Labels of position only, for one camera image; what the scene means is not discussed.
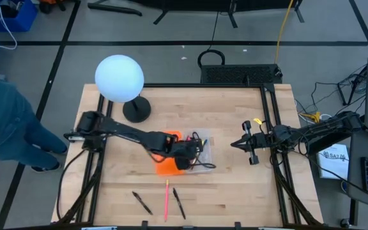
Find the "pink pencil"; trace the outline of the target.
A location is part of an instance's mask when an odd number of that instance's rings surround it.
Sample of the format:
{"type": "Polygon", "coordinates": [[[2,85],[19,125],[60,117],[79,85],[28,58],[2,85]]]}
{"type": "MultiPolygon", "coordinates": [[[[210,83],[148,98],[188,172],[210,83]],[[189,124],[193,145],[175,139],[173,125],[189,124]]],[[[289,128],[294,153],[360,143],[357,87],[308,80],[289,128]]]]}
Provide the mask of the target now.
{"type": "Polygon", "coordinates": [[[165,181],[165,200],[164,200],[164,222],[167,222],[169,211],[169,180],[165,181]]]}

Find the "plain black pen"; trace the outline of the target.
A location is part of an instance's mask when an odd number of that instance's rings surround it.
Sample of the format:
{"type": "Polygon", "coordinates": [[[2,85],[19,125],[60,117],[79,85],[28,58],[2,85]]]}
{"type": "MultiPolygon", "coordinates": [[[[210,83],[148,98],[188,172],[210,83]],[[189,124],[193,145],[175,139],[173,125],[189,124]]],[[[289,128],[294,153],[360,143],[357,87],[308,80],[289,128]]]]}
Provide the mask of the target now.
{"type": "Polygon", "coordinates": [[[187,218],[186,218],[186,215],[185,215],[185,212],[184,212],[184,209],[183,209],[182,203],[181,203],[181,201],[180,201],[180,198],[179,198],[179,196],[178,196],[178,193],[177,193],[177,191],[176,191],[176,189],[175,189],[175,188],[173,188],[173,189],[172,189],[172,191],[173,191],[173,195],[174,195],[174,197],[175,197],[175,199],[176,199],[176,201],[177,201],[177,203],[178,203],[178,207],[179,207],[179,209],[180,209],[181,215],[182,215],[183,219],[184,219],[184,220],[186,220],[187,218]]]}

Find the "black pen with rubber grip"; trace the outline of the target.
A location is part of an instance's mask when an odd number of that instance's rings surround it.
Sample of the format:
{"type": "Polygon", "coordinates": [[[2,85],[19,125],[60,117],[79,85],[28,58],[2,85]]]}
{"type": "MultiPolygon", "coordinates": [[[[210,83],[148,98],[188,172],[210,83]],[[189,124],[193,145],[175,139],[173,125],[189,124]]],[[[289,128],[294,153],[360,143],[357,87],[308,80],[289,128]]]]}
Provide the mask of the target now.
{"type": "Polygon", "coordinates": [[[133,196],[138,200],[138,202],[142,205],[142,207],[150,214],[153,215],[153,212],[150,210],[150,208],[144,203],[142,198],[137,192],[132,191],[133,196]]]}

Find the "black aluminium table frame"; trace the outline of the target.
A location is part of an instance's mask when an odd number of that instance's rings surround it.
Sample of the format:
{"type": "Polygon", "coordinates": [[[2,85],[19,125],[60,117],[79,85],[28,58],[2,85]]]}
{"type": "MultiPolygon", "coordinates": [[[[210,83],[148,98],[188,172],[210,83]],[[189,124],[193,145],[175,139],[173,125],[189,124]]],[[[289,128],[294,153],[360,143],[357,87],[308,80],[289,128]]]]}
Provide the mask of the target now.
{"type": "Polygon", "coordinates": [[[270,151],[257,151],[259,163],[232,148],[243,133],[242,123],[254,118],[272,124],[299,127],[291,86],[277,84],[273,91],[245,86],[202,84],[148,84],[142,91],[151,104],[150,117],[137,124],[145,131],[210,129],[211,154],[217,166],[207,174],[161,177],[138,144],[113,137],[102,154],[85,153],[82,144],[69,147],[69,168],[63,178],[60,215],[72,207],[97,163],[102,163],[98,185],[75,218],[96,226],[200,229],[202,227],[280,227],[301,224],[303,216],[280,191],[270,151]],[[164,222],[165,181],[169,180],[169,211],[164,222]],[[173,195],[176,189],[186,220],[173,195]],[[137,192],[153,212],[150,215],[133,196],[137,192]]]}

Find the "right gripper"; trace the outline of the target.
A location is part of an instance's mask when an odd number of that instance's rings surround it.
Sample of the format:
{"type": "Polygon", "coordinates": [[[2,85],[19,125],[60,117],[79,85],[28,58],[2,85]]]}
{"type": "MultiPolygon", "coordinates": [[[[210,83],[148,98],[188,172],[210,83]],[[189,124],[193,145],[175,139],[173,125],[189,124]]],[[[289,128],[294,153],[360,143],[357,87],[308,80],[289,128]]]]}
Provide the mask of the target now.
{"type": "Polygon", "coordinates": [[[240,150],[243,150],[244,152],[248,153],[250,155],[249,157],[249,163],[250,165],[256,165],[259,163],[258,156],[255,153],[255,149],[260,148],[266,148],[269,147],[268,144],[268,137],[263,132],[263,129],[261,127],[262,125],[259,125],[260,132],[256,134],[252,134],[250,129],[252,127],[250,121],[244,121],[242,123],[242,128],[245,134],[242,136],[241,139],[234,141],[231,143],[231,146],[234,148],[238,148],[240,150]]]}

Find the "white paper booklet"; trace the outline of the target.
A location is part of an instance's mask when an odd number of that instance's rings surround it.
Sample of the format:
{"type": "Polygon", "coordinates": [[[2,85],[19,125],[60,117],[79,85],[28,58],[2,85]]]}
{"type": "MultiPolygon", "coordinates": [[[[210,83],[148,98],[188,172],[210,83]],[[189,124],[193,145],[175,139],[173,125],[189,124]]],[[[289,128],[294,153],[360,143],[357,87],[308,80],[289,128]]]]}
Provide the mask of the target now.
{"type": "Polygon", "coordinates": [[[323,179],[338,180],[332,171],[343,179],[348,178],[349,155],[348,149],[344,144],[333,144],[332,146],[321,150],[317,154],[319,169],[319,177],[323,179]]]}

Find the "white globe lamp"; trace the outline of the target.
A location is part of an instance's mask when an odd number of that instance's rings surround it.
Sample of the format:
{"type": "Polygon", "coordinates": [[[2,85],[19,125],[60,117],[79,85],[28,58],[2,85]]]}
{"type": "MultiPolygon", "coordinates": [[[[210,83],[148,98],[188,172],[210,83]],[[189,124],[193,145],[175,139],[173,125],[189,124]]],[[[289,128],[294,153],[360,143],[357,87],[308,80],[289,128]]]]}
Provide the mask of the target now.
{"type": "Polygon", "coordinates": [[[150,102],[141,96],[144,73],[134,59],[124,55],[103,59],[95,70],[95,84],[104,98],[123,104],[129,122],[141,123],[150,116],[150,102]]]}

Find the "black perforated computer case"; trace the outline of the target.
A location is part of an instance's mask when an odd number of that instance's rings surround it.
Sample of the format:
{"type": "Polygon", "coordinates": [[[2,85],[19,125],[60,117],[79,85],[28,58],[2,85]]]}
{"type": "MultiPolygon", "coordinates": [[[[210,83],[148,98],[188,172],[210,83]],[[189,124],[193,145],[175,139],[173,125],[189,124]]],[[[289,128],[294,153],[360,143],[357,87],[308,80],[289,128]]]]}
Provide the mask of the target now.
{"type": "Polygon", "coordinates": [[[201,83],[205,84],[281,84],[282,77],[281,69],[276,64],[201,67],[201,83]]]}

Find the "orange perforated tray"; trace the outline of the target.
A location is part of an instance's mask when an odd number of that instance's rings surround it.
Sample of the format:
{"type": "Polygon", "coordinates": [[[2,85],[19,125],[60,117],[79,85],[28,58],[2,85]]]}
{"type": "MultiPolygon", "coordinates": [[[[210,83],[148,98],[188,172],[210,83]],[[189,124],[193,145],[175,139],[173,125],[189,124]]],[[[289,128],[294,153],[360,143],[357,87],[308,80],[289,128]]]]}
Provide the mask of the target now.
{"type": "MultiPolygon", "coordinates": [[[[181,140],[182,134],[179,131],[166,131],[168,134],[177,135],[178,140],[181,140]]],[[[152,154],[152,156],[158,160],[161,161],[163,158],[160,155],[152,154]]],[[[159,176],[174,176],[174,175],[181,175],[185,174],[185,170],[180,170],[177,168],[176,163],[173,158],[166,158],[161,163],[155,162],[155,172],[159,176]]]]}

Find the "black floor stand bar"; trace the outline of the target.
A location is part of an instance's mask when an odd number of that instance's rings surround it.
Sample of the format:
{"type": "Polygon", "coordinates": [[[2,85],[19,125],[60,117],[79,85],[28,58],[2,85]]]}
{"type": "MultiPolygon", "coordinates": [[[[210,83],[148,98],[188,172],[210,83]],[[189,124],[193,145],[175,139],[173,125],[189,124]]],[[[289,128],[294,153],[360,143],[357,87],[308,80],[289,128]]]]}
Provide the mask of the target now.
{"type": "Polygon", "coordinates": [[[88,3],[88,8],[92,10],[102,10],[107,12],[117,12],[117,13],[126,13],[131,15],[137,15],[142,17],[142,13],[138,10],[131,8],[124,8],[119,6],[109,6],[100,3],[88,3]]]}

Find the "black partition curtain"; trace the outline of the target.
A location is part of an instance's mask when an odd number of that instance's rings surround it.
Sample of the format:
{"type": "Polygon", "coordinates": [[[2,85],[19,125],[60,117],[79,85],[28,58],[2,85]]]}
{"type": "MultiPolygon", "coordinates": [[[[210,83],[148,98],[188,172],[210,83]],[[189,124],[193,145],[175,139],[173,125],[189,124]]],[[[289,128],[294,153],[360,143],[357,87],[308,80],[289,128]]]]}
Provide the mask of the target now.
{"type": "Polygon", "coordinates": [[[226,12],[234,28],[237,28],[233,15],[236,12],[248,12],[255,10],[287,9],[295,10],[301,23],[304,22],[299,7],[303,0],[129,0],[135,3],[162,10],[156,24],[169,11],[190,12],[226,12]]]}

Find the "clear plastic supply box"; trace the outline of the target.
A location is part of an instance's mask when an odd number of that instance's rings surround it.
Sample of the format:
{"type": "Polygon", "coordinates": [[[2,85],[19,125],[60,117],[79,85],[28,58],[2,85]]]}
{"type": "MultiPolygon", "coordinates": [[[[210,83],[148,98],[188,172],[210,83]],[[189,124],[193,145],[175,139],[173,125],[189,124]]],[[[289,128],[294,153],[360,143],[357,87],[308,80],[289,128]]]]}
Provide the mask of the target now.
{"type": "MultiPolygon", "coordinates": [[[[213,163],[211,154],[212,135],[210,129],[205,128],[186,129],[183,131],[183,138],[186,139],[187,136],[192,137],[192,132],[197,132],[202,140],[208,139],[208,142],[203,146],[203,151],[201,152],[201,155],[199,157],[201,162],[213,163]]],[[[213,169],[207,169],[203,166],[195,166],[193,169],[188,169],[185,172],[187,174],[207,174],[212,172],[212,170],[213,169]]]]}

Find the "person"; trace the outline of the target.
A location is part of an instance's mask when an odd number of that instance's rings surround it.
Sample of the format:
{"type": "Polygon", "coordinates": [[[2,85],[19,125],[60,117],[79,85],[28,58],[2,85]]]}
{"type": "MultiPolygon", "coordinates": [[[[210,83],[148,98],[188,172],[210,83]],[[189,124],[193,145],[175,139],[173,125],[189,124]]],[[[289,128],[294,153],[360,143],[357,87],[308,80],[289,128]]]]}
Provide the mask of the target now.
{"type": "Polygon", "coordinates": [[[54,171],[66,144],[47,130],[31,104],[11,83],[0,80],[0,160],[14,160],[36,172],[54,171]]]}

